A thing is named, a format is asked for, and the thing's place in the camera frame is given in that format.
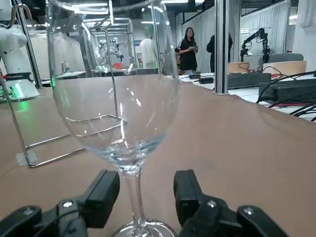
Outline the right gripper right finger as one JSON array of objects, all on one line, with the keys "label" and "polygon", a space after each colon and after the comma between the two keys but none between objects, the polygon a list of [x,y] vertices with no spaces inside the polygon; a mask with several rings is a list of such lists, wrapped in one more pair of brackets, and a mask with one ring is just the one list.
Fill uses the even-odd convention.
[{"label": "right gripper right finger", "polygon": [[285,237],[261,208],[242,205],[233,211],[217,197],[204,194],[192,169],[175,172],[173,191],[181,237]]}]

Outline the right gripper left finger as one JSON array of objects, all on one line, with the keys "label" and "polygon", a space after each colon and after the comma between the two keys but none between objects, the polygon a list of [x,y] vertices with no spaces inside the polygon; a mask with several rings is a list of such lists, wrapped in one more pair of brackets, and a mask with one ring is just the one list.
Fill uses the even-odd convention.
[{"label": "right gripper left finger", "polygon": [[101,170],[82,195],[63,199],[50,210],[27,205],[12,211],[0,221],[0,235],[86,237],[89,228],[104,228],[119,190],[118,172]]}]

